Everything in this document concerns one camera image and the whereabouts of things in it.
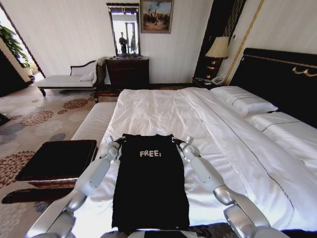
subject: person in mirror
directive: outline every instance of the person in mirror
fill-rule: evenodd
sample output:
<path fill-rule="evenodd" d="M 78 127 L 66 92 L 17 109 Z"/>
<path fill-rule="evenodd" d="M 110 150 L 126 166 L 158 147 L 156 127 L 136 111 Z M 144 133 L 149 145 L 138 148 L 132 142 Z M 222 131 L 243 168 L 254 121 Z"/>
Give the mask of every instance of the person in mirror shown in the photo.
<path fill-rule="evenodd" d="M 134 52 L 135 53 L 135 35 L 134 35 L 134 32 L 133 32 L 133 36 L 131 38 L 131 52 Z"/>
<path fill-rule="evenodd" d="M 128 41 L 123 37 L 123 32 L 121 32 L 121 37 L 119 38 L 119 43 L 121 44 L 122 54 L 126 54 Z"/>

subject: silver robotic arm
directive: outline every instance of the silver robotic arm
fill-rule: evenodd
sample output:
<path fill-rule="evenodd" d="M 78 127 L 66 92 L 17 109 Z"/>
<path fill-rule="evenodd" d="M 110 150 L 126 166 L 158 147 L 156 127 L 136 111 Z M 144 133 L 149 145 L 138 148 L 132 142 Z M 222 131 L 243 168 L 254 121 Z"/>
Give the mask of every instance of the silver robotic arm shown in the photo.
<path fill-rule="evenodd" d="M 224 216 L 235 234 L 240 238 L 287 238 L 284 233 L 272 228 L 257 206 L 246 196 L 232 191 L 214 166 L 200 156 L 197 147 L 191 145 L 193 138 L 188 136 L 186 142 L 173 138 L 184 157 L 190 161 L 203 186 L 212 192 L 217 200 L 229 206 Z"/>
<path fill-rule="evenodd" d="M 53 202 L 39 217 L 26 234 L 26 238 L 67 238 L 75 224 L 74 211 L 80 208 L 86 198 L 99 186 L 110 168 L 110 162 L 118 156 L 122 137 L 113 141 L 106 138 L 108 146 L 101 151 L 100 158 L 94 160 L 78 178 L 74 189 L 64 198 Z M 219 202 L 229 206 L 224 216 L 236 235 L 240 238 L 287 238 L 282 232 L 272 228 L 256 205 L 246 196 L 232 191 L 224 183 L 222 176 L 212 164 L 200 156 L 199 149 L 191 145 L 193 138 L 186 142 L 173 138 L 190 161 L 203 186 L 213 193 Z"/>
<path fill-rule="evenodd" d="M 101 151 L 100 159 L 94 160 L 76 181 L 74 189 L 65 197 L 54 201 L 33 224 L 26 238 L 66 238 L 71 233 L 76 218 L 74 211 L 99 186 L 110 168 L 110 162 L 118 155 L 124 137 L 113 141 L 106 138 L 108 146 Z"/>

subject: framed painting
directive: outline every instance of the framed painting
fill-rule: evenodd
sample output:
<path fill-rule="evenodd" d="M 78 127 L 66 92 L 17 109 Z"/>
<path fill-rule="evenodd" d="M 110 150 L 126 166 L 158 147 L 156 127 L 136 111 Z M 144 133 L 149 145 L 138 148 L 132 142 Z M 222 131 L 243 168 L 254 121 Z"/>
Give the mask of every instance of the framed painting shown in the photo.
<path fill-rule="evenodd" d="M 170 33 L 174 0 L 141 0 L 141 32 Z"/>

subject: floral rug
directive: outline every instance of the floral rug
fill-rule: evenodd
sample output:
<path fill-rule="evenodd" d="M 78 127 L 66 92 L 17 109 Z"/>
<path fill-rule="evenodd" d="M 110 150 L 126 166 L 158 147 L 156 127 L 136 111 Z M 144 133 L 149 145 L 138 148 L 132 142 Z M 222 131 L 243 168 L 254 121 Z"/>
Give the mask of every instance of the floral rug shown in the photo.
<path fill-rule="evenodd" d="M 46 141 L 70 140 L 95 105 L 88 90 L 46 90 L 35 86 L 0 98 L 0 112 L 11 121 L 0 126 L 0 199 L 33 186 L 15 176 Z M 100 102 L 117 98 L 100 97 Z M 0 204 L 0 238 L 24 237 L 41 213 L 44 202 Z"/>

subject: bedside table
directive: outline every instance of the bedside table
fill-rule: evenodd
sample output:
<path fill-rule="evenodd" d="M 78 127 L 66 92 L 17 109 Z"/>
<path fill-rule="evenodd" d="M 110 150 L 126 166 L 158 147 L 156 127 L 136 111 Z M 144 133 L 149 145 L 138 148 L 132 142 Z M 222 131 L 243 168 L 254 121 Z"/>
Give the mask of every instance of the bedside table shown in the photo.
<path fill-rule="evenodd" d="M 215 85 L 213 83 L 206 84 L 204 79 L 201 78 L 193 78 L 193 86 L 197 88 L 207 88 L 208 90 L 216 87 L 221 87 L 222 85 Z"/>

